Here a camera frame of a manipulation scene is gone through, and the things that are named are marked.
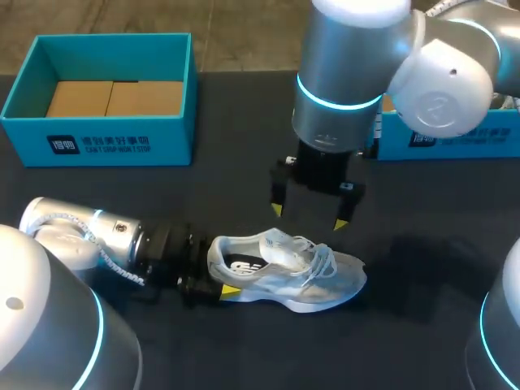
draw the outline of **shoe tongue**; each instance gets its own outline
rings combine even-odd
[[[293,272],[307,269],[314,256],[309,251],[295,251],[294,238],[276,228],[265,232],[259,245],[260,255],[266,262],[278,264]]]

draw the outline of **blue box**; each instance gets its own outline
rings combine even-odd
[[[180,114],[46,118],[61,80],[183,81]],[[0,120],[26,167],[185,166],[196,100],[191,34],[39,36]],[[118,139],[119,145],[104,142]]]
[[[379,139],[374,142],[372,133],[367,141],[370,156],[381,161],[520,157],[520,115],[516,110],[489,110],[477,128],[455,138],[417,134],[395,111],[383,113],[382,125]]]

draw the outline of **open cardboard box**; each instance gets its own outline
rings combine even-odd
[[[188,165],[196,98],[190,34],[39,36],[0,119],[26,167]]]
[[[383,96],[380,132],[367,140],[368,155],[378,160],[520,157],[520,115],[515,109],[491,109],[483,122],[464,136],[436,139],[408,128]]]

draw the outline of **white sneaker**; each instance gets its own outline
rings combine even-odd
[[[364,265],[276,228],[250,237],[217,237],[208,251],[211,277],[235,292],[223,299],[267,299],[297,313],[330,309],[354,297],[366,282]]]

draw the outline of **black table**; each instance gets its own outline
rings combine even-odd
[[[321,314],[268,302],[189,310],[173,291],[130,303],[144,390],[469,388],[466,338],[520,236],[520,161],[356,162],[351,177],[368,189],[349,227],[333,232],[337,200],[300,188],[277,219],[268,169],[296,148],[294,76],[201,75],[190,168],[24,169],[2,134],[0,223],[17,226],[31,199],[54,197],[211,234],[276,226],[366,262],[362,293]],[[12,81],[0,78],[0,99]]]

